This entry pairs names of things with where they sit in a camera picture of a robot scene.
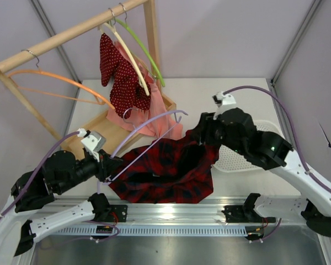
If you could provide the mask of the purple plastic hanger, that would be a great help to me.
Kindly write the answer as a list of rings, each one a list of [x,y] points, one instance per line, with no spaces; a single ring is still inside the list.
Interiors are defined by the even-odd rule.
[[[173,130],[177,124],[180,124],[182,115],[188,114],[182,110],[172,110],[147,120],[138,127],[135,127],[133,131],[127,131],[118,127],[118,129],[121,129],[121,132],[115,132],[111,137],[107,138],[103,149],[111,156],[117,156],[125,153],[127,150],[130,151],[133,147],[137,147],[140,144],[150,144],[152,140],[159,140],[169,135],[170,131]],[[147,125],[161,123],[161,121],[165,121],[168,125],[167,130],[161,134],[156,133],[155,137],[151,137],[140,133],[140,130]]]

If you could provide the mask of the red plaid skirt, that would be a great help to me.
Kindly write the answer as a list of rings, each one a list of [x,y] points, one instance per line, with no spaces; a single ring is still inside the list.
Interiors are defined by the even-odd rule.
[[[152,147],[125,153],[110,188],[130,203],[196,204],[213,193],[211,168],[219,145],[200,145],[193,130],[179,140],[162,138]]]

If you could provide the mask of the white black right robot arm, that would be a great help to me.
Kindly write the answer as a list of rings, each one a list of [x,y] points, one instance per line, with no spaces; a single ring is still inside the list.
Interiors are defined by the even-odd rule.
[[[230,222],[304,220],[312,231],[331,237],[331,183],[318,172],[305,169],[297,150],[282,136],[258,130],[249,114],[233,108],[219,116],[201,113],[195,138],[204,145],[228,147],[252,165],[284,179],[301,194],[284,198],[250,193],[243,205],[225,207],[223,213]]]

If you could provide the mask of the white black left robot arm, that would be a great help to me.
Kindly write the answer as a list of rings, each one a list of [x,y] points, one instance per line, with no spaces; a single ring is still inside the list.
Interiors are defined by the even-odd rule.
[[[33,245],[58,230],[82,221],[110,221],[112,207],[106,196],[94,193],[77,206],[44,218],[33,216],[44,206],[55,201],[73,187],[96,177],[106,180],[122,165],[119,157],[110,157],[104,150],[97,157],[89,153],[78,160],[69,151],[57,151],[40,163],[34,171],[23,174],[12,186],[0,219],[0,249],[15,222],[19,222],[20,239],[15,244],[15,256],[30,250]]]

